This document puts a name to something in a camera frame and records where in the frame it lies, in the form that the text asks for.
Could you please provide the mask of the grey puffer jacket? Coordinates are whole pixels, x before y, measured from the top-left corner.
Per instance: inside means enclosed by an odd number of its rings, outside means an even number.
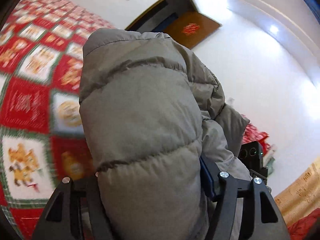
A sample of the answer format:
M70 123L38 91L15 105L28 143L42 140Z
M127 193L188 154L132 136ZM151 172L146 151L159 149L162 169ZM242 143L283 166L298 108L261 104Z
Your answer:
M249 121L216 76L163 33L101 28L83 47L80 115L106 213L122 239L204 239L200 156L250 180Z

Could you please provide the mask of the red clothes pile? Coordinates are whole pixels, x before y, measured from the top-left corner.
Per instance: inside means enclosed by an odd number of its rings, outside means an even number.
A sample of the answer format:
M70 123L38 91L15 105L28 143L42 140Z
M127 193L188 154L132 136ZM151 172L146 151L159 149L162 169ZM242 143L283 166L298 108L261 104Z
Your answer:
M244 136L242 139L242 145L246 145L252 142L258 142L262 149L263 166L269 166L274 159L274 155L277 151L276 144L270 144L268 142L269 134L253 125L250 121L245 128Z

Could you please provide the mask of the beige patterned curtain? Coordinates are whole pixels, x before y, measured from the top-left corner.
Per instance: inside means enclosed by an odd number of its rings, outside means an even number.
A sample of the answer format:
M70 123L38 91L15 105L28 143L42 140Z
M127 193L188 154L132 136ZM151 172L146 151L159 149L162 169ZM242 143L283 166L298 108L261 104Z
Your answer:
M319 158L290 186L275 196L287 226L291 226L319 208Z

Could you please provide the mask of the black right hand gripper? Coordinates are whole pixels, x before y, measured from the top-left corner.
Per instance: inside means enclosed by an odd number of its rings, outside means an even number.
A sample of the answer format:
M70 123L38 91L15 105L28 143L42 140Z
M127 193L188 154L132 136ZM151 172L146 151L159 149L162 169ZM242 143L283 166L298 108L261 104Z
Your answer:
M263 163L263 148L260 142L243 144L238 158L248 168L251 177L259 177L267 185L268 166Z

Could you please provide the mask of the red checkered teddy bedspread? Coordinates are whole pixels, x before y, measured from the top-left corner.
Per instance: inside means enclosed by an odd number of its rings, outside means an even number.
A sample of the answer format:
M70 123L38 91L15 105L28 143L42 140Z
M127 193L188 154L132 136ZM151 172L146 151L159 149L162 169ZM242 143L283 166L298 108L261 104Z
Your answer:
M82 48L112 25L68 0L20 0L1 30L1 210L31 239L59 181L94 172L79 114Z

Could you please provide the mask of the brown wooden door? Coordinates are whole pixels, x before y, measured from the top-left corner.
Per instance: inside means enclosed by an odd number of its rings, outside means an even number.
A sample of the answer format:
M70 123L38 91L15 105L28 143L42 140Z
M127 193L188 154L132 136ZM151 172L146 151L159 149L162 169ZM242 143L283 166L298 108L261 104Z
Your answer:
M221 24L215 20L199 12L188 11L168 25L163 33L179 44L193 49L220 27Z

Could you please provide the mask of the red double happiness sticker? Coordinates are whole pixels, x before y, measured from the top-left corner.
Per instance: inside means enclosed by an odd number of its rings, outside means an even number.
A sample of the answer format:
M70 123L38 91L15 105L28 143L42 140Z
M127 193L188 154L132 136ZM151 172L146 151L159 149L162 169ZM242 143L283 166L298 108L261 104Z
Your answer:
M183 27L182 33L186 36L194 35L200 29L200 26L196 23L189 23Z

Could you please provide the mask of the dark wooden door frame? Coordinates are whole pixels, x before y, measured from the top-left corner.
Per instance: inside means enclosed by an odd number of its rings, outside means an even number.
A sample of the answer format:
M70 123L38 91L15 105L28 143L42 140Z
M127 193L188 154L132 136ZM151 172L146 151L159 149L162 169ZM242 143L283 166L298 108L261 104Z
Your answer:
M198 12L194 0L158 0L139 15L125 30L144 32L162 32L184 13Z

